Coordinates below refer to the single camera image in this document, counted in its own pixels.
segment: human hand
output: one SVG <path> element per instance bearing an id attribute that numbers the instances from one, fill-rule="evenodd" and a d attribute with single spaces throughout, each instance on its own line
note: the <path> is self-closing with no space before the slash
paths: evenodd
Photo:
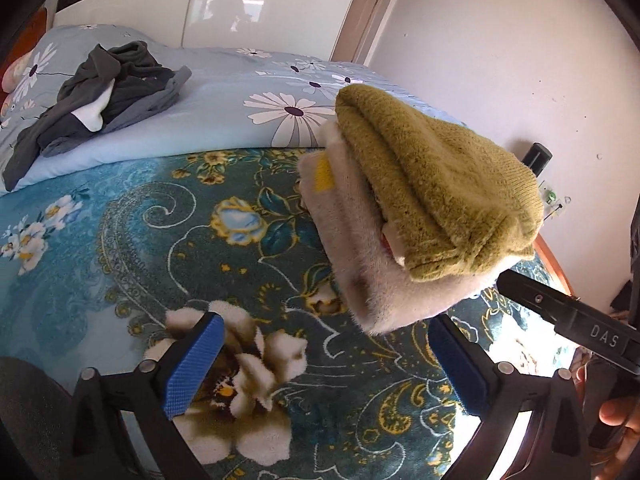
<path id="1" fill-rule="evenodd" d="M 576 384 L 580 399 L 584 397 L 584 378 L 584 368 L 580 368 Z M 638 404 L 638 399 L 625 397 L 608 400 L 600 407 L 600 420 L 609 426 L 622 425 L 630 413 L 631 416 L 626 423 L 626 431 L 620 447 L 595 480 L 615 480 L 640 442 L 640 404 Z"/>

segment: white wall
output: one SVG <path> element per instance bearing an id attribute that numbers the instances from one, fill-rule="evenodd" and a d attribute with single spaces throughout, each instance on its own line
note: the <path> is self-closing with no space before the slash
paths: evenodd
<path id="1" fill-rule="evenodd" d="M 640 192 L 640 53 L 604 1 L 397 0 L 378 39 L 372 69 L 518 156 L 553 152 L 542 177 L 572 203 L 542 235 L 607 309 Z"/>

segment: yellow tag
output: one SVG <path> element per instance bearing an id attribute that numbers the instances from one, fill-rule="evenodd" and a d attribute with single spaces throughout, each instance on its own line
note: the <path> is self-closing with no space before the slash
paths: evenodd
<path id="1" fill-rule="evenodd" d="M 329 159 L 326 158 L 324 153 L 318 158 L 314 184 L 314 191 L 316 193 L 327 191 L 335 187 L 334 172 L 331 171 Z"/>

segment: blue floral bed sheet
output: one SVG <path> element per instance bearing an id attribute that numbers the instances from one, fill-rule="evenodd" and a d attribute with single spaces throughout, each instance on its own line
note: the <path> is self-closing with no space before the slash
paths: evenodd
<path id="1" fill-rule="evenodd" d="M 216 361 L 197 397 L 202 418 L 183 428 L 212 478 L 438 478 L 468 434 L 456 432 L 456 397 L 428 321 L 377 337 L 354 325 L 301 201 L 301 153 L 119 162 L 0 198 L 0 354 L 72 391 L 87 366 L 133 369 L 167 337 L 168 310 L 224 300 L 250 334 L 244 360 L 236 349 Z M 538 259 L 516 270 L 550 283 Z M 450 315 L 523 372 L 551 374 L 570 360 L 550 325 L 493 288 Z M 243 390 L 241 372 L 259 383 L 289 365 L 293 377 L 231 415 L 236 396 L 256 394 Z"/>
<path id="2" fill-rule="evenodd" d="M 0 122 L 0 173 L 18 134 L 56 103 L 62 83 L 96 44 L 145 41 L 163 66 L 193 72 L 178 102 L 127 128 L 97 136 L 68 153 L 39 158 L 16 189 L 48 178 L 136 158 L 230 148 L 318 146 L 320 125 L 334 117 L 340 88 L 365 82 L 424 113 L 456 120 L 364 66 L 252 48 L 170 48 L 128 27 L 68 25 L 47 32 L 34 49 Z M 4 186 L 0 182 L 0 195 Z"/>

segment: stack of folded towels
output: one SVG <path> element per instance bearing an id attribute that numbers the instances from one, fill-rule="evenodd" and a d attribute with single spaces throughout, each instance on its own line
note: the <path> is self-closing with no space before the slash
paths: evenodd
<path id="1" fill-rule="evenodd" d="M 341 90 L 336 115 L 300 187 L 363 330 L 436 316 L 533 258 L 543 204 L 513 154 L 366 85 Z"/>

